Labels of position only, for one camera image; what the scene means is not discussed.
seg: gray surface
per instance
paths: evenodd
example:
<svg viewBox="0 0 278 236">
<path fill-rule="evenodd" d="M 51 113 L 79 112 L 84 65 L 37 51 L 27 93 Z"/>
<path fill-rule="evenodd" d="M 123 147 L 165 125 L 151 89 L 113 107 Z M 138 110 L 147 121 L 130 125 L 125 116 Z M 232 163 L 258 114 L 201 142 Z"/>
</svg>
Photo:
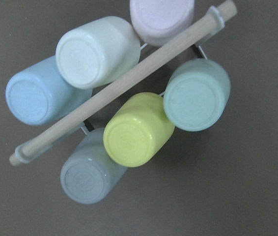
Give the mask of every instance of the gray surface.
<svg viewBox="0 0 278 236">
<path fill-rule="evenodd" d="M 195 19 L 219 3 L 197 1 Z M 128 170 L 102 202 L 84 206 L 59 181 L 82 132 L 29 165 L 8 163 L 15 146 L 47 126 L 17 121 L 5 86 L 53 55 L 68 30 L 107 15 L 129 20 L 128 1 L 0 1 L 0 235 L 278 236 L 278 1 L 236 3 L 236 18 L 204 45 L 231 77 L 221 119 L 202 132 L 176 129 L 149 163 Z M 168 79 L 169 68 L 151 83 Z M 117 108 L 93 119 L 106 122 Z"/>
</svg>

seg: light blue cup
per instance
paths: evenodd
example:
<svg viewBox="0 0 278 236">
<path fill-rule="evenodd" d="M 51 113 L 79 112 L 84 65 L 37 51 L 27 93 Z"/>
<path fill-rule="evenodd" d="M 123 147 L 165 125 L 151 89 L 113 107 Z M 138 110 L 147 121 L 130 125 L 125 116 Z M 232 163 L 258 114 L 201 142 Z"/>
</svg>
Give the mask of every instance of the light blue cup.
<svg viewBox="0 0 278 236">
<path fill-rule="evenodd" d="M 107 196 L 127 167 L 112 161 L 103 145 L 104 128 L 90 132 L 62 167 L 64 192 L 81 204 L 93 204 Z"/>
<path fill-rule="evenodd" d="M 11 113 L 29 125 L 42 125 L 61 118 L 91 95 L 92 89 L 77 89 L 64 81 L 55 56 L 15 74 L 6 87 Z"/>
<path fill-rule="evenodd" d="M 165 113 L 180 129 L 206 129 L 220 118 L 230 89 L 226 71 L 216 62 L 190 60 L 177 68 L 168 82 L 164 93 Z"/>
</svg>

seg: yellow-green cup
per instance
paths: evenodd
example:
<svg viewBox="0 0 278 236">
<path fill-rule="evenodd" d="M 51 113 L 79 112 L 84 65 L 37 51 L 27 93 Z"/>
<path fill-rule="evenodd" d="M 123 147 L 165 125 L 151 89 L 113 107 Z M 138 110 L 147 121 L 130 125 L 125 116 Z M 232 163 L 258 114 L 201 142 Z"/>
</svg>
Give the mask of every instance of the yellow-green cup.
<svg viewBox="0 0 278 236">
<path fill-rule="evenodd" d="M 104 147 L 116 163 L 141 166 L 166 143 L 174 131 L 165 115 L 163 98 L 150 92 L 131 97 L 109 121 Z"/>
</svg>

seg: wooden handle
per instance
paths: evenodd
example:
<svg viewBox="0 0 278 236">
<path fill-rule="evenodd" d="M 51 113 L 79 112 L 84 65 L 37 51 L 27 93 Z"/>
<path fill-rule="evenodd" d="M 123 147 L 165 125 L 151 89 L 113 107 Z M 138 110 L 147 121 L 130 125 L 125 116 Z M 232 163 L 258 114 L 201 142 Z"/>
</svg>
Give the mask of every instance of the wooden handle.
<svg viewBox="0 0 278 236">
<path fill-rule="evenodd" d="M 236 6 L 231 0 L 222 3 L 218 9 L 225 21 L 229 20 L 237 13 Z M 217 23 L 214 17 L 209 14 L 205 15 L 184 32 L 174 37 L 170 42 L 130 69 L 120 79 L 105 87 L 80 107 L 24 145 L 22 148 L 23 156 L 30 158 L 36 155 L 40 150 L 46 148 L 49 144 L 62 137 L 79 123 L 108 105 L 118 96 L 129 90 L 216 28 Z M 15 153 L 10 156 L 9 160 L 14 166 L 21 164 Z"/>
</svg>

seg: pastel cup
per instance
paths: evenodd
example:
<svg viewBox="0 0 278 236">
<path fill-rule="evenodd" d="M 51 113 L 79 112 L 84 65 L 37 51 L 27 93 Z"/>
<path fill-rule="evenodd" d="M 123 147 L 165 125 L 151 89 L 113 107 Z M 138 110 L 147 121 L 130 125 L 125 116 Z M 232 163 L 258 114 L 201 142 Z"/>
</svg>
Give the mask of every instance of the pastel cup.
<svg viewBox="0 0 278 236">
<path fill-rule="evenodd" d="M 192 24 L 194 0 L 130 0 L 130 15 L 140 38 L 163 46 Z"/>
<path fill-rule="evenodd" d="M 126 167 L 113 162 L 103 146 L 103 128 L 91 131 L 62 167 L 60 182 L 75 202 L 93 204 L 104 199 Z"/>
<path fill-rule="evenodd" d="M 92 89 L 118 79 L 135 66 L 140 41 L 125 20 L 108 16 L 67 32 L 58 42 L 56 61 L 72 86 Z"/>
<path fill-rule="evenodd" d="M 6 87 L 11 113 L 28 125 L 43 125 L 61 118 L 91 95 L 92 89 L 77 89 L 64 81 L 55 56 L 15 74 Z"/>
<path fill-rule="evenodd" d="M 216 62 L 194 59 L 171 76 L 164 94 L 168 119 L 180 129 L 200 131 L 221 116 L 230 95 L 230 80 Z"/>
<path fill-rule="evenodd" d="M 164 113 L 163 98 L 150 92 L 139 93 L 105 127 L 104 146 L 118 164 L 141 166 L 167 142 L 174 128 Z"/>
</svg>

